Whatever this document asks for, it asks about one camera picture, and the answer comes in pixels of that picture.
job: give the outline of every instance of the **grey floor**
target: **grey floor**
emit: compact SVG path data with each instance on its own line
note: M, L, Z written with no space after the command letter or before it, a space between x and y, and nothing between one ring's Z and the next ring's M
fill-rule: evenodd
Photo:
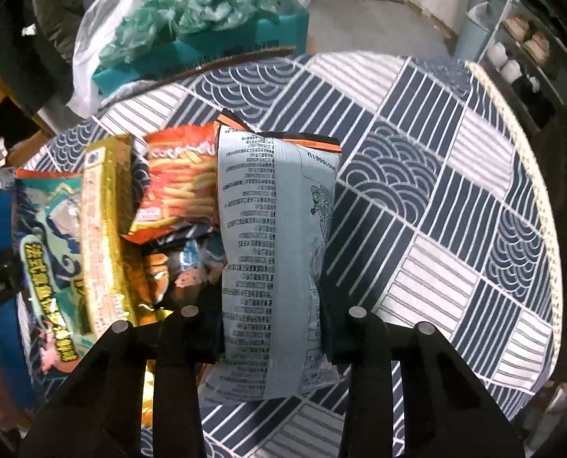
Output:
M309 35L320 52L369 50L391 55L449 56L442 33L401 3L313 0Z

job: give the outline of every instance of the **cardboard box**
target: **cardboard box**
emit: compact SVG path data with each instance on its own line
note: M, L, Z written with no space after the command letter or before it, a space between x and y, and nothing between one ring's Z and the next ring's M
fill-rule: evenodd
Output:
M305 53L309 13L276 16L250 21L225 31L190 34L184 41L174 41L141 56L133 63L97 70L93 81L101 93L109 95L120 86L138 79L158 81L194 69L219 58L264 48L295 46Z

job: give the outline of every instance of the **red snack bag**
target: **red snack bag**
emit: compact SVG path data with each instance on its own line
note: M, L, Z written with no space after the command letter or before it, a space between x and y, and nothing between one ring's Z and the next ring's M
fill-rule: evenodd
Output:
M187 224L217 224L214 123L147 135L150 184L126 239L144 244Z

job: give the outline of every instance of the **yellow package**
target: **yellow package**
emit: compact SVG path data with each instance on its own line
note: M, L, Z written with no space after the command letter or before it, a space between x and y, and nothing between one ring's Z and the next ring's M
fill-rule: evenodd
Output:
M132 218L131 136L88 145L80 237L86 303L97 337L116 320L143 323L141 306L150 306L139 247L120 237Z

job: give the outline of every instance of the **round table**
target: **round table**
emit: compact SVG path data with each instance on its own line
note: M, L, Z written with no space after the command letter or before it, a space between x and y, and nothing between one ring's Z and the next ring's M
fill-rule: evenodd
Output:
M142 137L206 123L223 108L263 131L341 141L322 273L384 321L436 325L512 418L557 359L561 270L537 163L480 66L349 52L218 69L116 103L51 140L26 168L80 171L89 143L129 132L138 201ZM395 456L404 450L399 363L392 374ZM335 457L346 404L341 382L203 408L208 455ZM151 456L151 429L142 437Z

